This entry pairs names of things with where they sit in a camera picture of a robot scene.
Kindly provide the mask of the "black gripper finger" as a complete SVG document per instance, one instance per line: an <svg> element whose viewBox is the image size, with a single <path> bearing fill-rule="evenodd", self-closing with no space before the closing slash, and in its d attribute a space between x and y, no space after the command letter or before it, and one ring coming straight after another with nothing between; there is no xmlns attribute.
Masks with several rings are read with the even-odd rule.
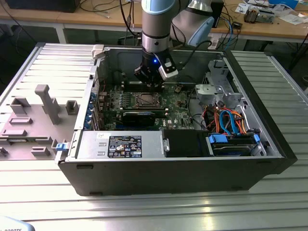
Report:
<svg viewBox="0 0 308 231"><path fill-rule="evenodd" d="M158 71L151 72L150 74L150 86L151 88L160 87L164 83L160 73Z"/></svg>
<svg viewBox="0 0 308 231"><path fill-rule="evenodd" d="M146 86L148 87L151 86L151 79L148 76L148 74L143 71L142 66L136 67L134 69L134 75L139 81L141 81Z"/></svg>

